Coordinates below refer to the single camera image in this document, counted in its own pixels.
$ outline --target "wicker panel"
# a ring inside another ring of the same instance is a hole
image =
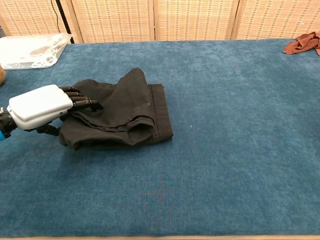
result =
[[[233,39],[295,38],[320,31],[320,0],[240,0]]]
[[[237,0],[155,0],[156,40],[230,39]]]
[[[152,0],[72,0],[88,43],[152,41]]]
[[[63,20],[60,16],[55,0],[52,0],[58,15],[58,26],[61,32],[66,33]],[[66,0],[61,0],[73,39],[79,42],[75,27],[71,20]],[[57,16],[50,0],[2,0],[0,1],[0,25],[7,36],[56,34],[58,33]]]

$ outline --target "black trousers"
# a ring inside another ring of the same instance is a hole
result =
[[[117,84],[87,79],[74,87],[104,110],[70,113],[59,132],[62,145],[75,150],[84,146],[127,148],[173,137],[164,87],[147,84],[141,69],[132,69]]]

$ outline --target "red towel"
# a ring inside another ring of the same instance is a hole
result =
[[[290,42],[285,46],[285,54],[298,54],[310,49],[315,49],[320,56],[320,32],[311,32],[302,34],[296,38],[296,41]]]

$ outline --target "robotic hand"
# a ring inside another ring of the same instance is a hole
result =
[[[71,86],[47,85],[15,96],[9,100],[7,111],[0,108],[0,141],[9,138],[16,128],[58,136],[59,129],[49,123],[88,107],[94,112],[104,109]]]

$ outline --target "blue table surface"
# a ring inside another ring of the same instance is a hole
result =
[[[0,142],[0,237],[320,234],[320,57],[282,53],[290,41],[72,44],[52,67],[8,70],[5,107],[141,68],[164,85],[174,137],[73,151],[15,130]]]

